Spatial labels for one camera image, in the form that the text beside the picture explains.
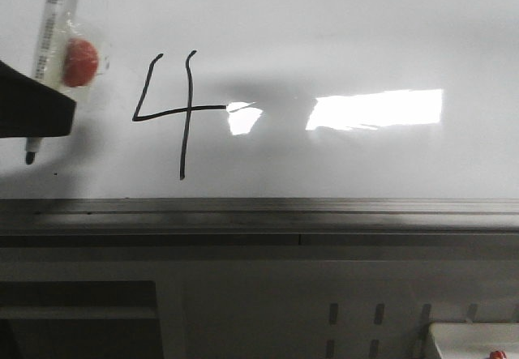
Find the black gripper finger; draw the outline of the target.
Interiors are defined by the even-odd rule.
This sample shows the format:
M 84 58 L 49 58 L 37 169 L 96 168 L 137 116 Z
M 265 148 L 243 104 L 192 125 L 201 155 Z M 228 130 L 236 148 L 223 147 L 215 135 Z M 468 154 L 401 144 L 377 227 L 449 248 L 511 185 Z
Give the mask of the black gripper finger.
M 76 102 L 1 64 L 1 137 L 45 138 L 71 132 Z

